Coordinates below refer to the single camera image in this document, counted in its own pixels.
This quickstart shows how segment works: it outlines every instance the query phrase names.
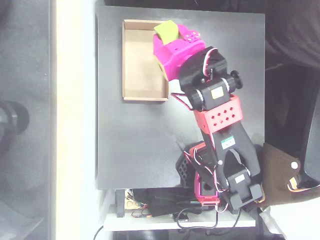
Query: screw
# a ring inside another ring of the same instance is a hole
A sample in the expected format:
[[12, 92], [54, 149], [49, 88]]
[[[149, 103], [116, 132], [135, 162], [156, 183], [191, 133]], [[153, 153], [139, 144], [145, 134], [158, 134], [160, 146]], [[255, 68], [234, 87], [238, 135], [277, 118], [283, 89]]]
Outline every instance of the screw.
[[293, 162], [291, 163], [291, 168], [292, 168], [292, 169], [297, 169], [297, 168], [298, 168], [298, 163], [297, 163], [296, 161], [293, 161]]

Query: gray floor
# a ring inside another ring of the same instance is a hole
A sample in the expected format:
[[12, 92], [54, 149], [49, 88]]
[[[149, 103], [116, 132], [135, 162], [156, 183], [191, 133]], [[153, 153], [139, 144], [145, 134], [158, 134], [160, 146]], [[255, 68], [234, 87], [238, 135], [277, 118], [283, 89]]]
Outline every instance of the gray floor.
[[27, 238], [48, 239], [50, 169], [49, 0], [12, 0], [0, 16], [0, 100], [23, 104], [29, 126], [0, 159], [0, 201], [43, 218]]

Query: yellow sponge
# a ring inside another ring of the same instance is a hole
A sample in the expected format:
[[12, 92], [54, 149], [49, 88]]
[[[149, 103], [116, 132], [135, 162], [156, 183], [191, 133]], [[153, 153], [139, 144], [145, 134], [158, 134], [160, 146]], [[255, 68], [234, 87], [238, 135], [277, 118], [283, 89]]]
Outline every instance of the yellow sponge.
[[179, 29], [172, 20], [165, 21], [154, 28], [163, 42], [163, 45], [169, 44], [179, 38]]

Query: black knob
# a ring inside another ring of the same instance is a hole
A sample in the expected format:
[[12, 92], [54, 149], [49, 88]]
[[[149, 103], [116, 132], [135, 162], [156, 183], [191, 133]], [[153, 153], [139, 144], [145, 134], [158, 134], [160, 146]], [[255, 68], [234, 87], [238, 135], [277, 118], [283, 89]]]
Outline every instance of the black knob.
[[192, 108], [201, 111], [203, 103], [198, 91], [196, 89], [191, 89], [190, 91], [188, 91], [188, 93], [186, 93], [186, 95]]
[[238, 71], [233, 70], [232, 72], [230, 72], [230, 75], [234, 78], [235, 80], [235, 87], [237, 89], [242, 89], [242, 87], [244, 86], [244, 84], [242, 83], [242, 80], [240, 78], [240, 75], [238, 73]]

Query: cardboard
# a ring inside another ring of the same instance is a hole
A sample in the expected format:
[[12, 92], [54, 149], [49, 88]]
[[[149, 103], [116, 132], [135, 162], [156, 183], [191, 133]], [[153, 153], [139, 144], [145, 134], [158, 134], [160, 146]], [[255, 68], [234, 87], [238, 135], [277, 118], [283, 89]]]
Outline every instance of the cardboard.
[[168, 100], [169, 85], [154, 56], [154, 27], [162, 21], [124, 20], [122, 96], [127, 101]]

